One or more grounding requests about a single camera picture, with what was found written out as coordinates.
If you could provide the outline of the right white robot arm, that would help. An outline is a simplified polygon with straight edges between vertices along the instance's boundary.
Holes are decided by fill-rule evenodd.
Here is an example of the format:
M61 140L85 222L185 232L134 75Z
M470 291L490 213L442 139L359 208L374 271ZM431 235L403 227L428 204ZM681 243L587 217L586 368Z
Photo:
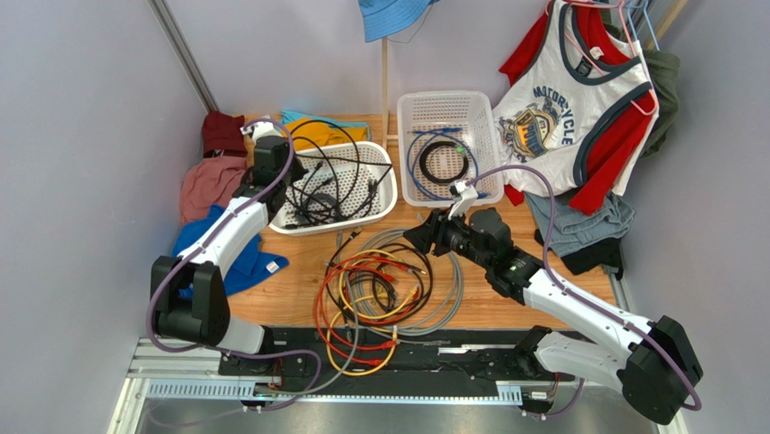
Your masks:
M546 371L616 391L659 425L670 424L683 409L700 409L694 388L703 370L682 324L669 316L656 321L639 316L573 285L516 247L494 208L469 217L434 210L403 236L422 253L454 253L471 261L502 297L554 316L582 334L577 340L547 327L531 329L521 348Z

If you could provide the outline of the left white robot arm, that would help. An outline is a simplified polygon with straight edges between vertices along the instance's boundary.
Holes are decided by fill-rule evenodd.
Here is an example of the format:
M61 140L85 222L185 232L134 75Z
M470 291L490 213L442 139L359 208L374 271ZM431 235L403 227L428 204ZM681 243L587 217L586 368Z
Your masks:
M259 354L266 330L233 316L224 279L249 242L275 219L287 190L306 173L289 138L257 140L254 164L218 220L179 255L157 258L151 269L146 331L161 350L163 337L251 357Z

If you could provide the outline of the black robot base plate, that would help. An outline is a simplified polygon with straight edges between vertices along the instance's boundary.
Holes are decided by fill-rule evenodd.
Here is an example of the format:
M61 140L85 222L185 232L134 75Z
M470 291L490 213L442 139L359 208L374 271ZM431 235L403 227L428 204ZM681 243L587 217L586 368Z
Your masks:
M527 335L522 329L444 329L415 340L404 340L393 349L381 350L383 336L368 330L359 333L367 351L356 356L362 361L383 361L385 366L367 374L365 366L352 363L355 376L334 379L335 369L328 360L326 345L312 327L273 327L268 331L265 354L278 353L277 359L255 361L223 355L218 373L223 376L257 377L282 390L301 390L316 372L319 382L333 379L359 380L367 377L394 377L399 373L427 379L431 373L456 373L489 382L514 382L536 390L549 391L556 380L571 381L566 374L547 372L536 359L517 349Z

